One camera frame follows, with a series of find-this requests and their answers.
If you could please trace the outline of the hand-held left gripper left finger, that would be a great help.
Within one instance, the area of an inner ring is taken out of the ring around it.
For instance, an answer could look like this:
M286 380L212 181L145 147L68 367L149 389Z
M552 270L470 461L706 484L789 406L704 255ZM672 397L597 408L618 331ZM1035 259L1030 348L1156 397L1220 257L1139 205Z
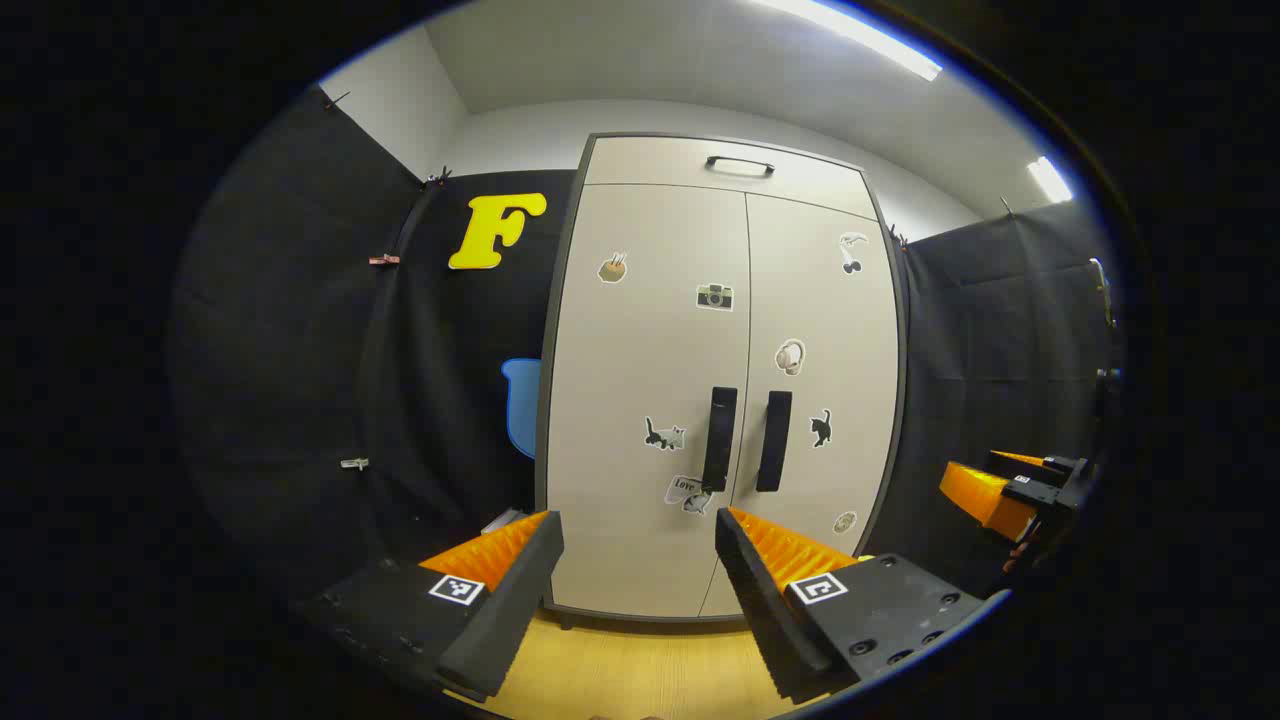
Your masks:
M420 562L384 560L294 607L398 683L483 702L498 694L564 550L540 511Z

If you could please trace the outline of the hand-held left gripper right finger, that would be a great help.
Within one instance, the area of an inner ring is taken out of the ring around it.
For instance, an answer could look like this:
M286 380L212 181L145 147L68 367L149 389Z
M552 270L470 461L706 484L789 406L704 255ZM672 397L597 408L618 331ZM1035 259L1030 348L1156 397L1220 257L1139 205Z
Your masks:
M724 507L716 552L780 696L850 700L913 673L1007 598L978 598L900 553L854 557Z

